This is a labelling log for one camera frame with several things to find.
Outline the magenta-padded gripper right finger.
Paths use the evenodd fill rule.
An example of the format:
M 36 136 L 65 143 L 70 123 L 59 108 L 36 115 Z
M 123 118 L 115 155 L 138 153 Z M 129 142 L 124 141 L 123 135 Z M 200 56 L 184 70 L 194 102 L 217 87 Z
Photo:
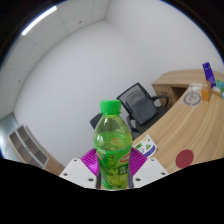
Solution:
M 129 160 L 128 185 L 140 188 L 168 175 L 156 158 L 147 158 L 137 149 L 132 148 Z

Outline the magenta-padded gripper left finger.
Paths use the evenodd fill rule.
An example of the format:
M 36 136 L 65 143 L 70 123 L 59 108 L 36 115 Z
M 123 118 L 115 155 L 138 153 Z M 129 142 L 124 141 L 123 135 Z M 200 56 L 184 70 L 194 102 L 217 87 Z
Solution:
M 78 186 L 96 189 L 99 182 L 99 163 L 96 150 L 91 149 L 81 158 L 73 158 L 60 177 Z

